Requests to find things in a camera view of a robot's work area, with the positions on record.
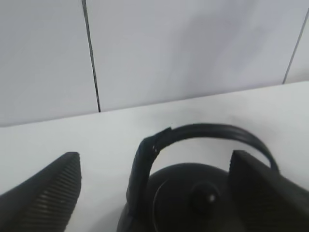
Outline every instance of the black cast iron teapot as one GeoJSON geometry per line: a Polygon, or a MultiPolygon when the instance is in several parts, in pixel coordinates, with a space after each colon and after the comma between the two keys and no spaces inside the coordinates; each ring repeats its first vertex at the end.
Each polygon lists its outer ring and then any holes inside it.
{"type": "Polygon", "coordinates": [[[280,208],[282,202],[295,205],[295,199],[290,199],[289,194],[282,200],[282,191],[273,190],[280,180],[284,182],[280,188],[299,188],[280,176],[269,149],[246,130],[223,124],[168,128],[145,138],[139,145],[126,192],[127,204],[117,232],[241,232],[250,231],[250,228],[251,231],[286,231],[293,223],[302,226],[301,220],[289,218],[291,214],[297,215],[298,212],[291,210],[294,208],[280,208]],[[149,176],[163,148],[196,137],[248,144],[269,160],[270,168],[245,151],[234,151],[229,172],[206,164],[184,163],[149,176]],[[265,205],[272,209],[266,211],[267,217],[263,216],[265,205]],[[277,217],[282,221],[287,218],[286,222],[278,223],[277,217]]]}

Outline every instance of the black ribbed object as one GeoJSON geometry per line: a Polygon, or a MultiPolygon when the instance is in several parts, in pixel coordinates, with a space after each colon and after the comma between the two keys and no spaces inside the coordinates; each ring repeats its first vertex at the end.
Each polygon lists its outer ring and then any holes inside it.
{"type": "Polygon", "coordinates": [[[0,232],[63,232],[81,190],[79,154],[68,152],[0,196],[0,232]]]}
{"type": "Polygon", "coordinates": [[[228,183],[246,231],[309,231],[309,192],[245,151],[234,151],[228,183]]]}

